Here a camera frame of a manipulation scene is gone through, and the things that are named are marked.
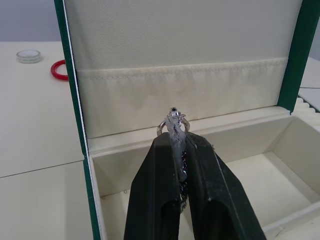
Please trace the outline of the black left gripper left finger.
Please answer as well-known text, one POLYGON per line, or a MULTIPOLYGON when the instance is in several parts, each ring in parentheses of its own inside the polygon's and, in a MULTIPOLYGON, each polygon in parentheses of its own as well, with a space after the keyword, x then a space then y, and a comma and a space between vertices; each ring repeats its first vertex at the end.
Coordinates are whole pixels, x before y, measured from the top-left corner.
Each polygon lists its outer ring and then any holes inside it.
POLYGON ((156 137, 130 188, 125 238, 176 240, 180 225, 180 185, 168 133, 156 137))

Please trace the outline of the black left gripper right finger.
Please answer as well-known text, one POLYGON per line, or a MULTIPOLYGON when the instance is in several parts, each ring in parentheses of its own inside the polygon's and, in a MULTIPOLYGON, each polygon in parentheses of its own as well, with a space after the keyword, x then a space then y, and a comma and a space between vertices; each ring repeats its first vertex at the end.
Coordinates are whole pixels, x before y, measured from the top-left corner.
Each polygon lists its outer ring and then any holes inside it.
POLYGON ((188 198, 196 240, 264 240, 248 196, 206 138, 186 135, 188 198))

